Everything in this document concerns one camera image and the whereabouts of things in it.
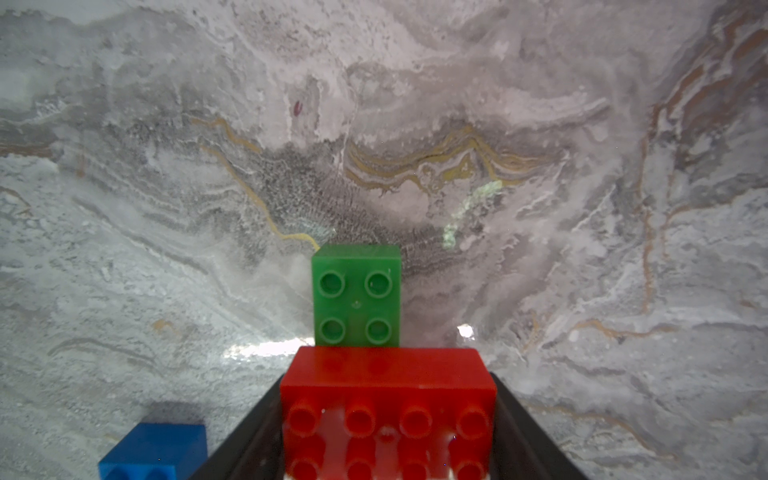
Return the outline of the green small lego brick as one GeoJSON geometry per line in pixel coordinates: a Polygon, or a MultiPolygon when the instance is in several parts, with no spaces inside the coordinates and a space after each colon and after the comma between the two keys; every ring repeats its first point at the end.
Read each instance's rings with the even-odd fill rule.
{"type": "Polygon", "coordinates": [[[317,346],[400,345],[398,246],[324,245],[311,259],[311,272],[317,346]]]}

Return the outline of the red lego brick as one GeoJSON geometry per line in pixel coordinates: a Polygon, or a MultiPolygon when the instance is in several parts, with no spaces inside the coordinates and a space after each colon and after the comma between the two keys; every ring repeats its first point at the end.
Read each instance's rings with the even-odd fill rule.
{"type": "Polygon", "coordinates": [[[291,479],[485,479],[497,387],[459,348],[302,347],[280,382],[291,479]]]}

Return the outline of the blue lego brick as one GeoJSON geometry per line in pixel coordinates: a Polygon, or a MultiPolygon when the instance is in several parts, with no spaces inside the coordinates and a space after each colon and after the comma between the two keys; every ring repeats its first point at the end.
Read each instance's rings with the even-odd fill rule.
{"type": "Polygon", "coordinates": [[[139,423],[98,463],[100,479],[189,479],[207,460],[202,424],[139,423]]]}

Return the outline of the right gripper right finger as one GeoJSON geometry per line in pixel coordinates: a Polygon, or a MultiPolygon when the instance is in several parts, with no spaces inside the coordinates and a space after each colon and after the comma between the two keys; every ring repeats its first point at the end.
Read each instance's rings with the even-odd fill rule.
{"type": "Polygon", "coordinates": [[[587,480],[499,376],[490,461],[491,479],[587,480]]]}

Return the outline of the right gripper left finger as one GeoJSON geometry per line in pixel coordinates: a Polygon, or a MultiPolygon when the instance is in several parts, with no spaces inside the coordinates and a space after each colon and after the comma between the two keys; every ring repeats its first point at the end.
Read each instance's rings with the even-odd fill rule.
{"type": "Polygon", "coordinates": [[[280,382],[256,403],[219,448],[190,477],[191,480],[283,479],[280,382]]]}

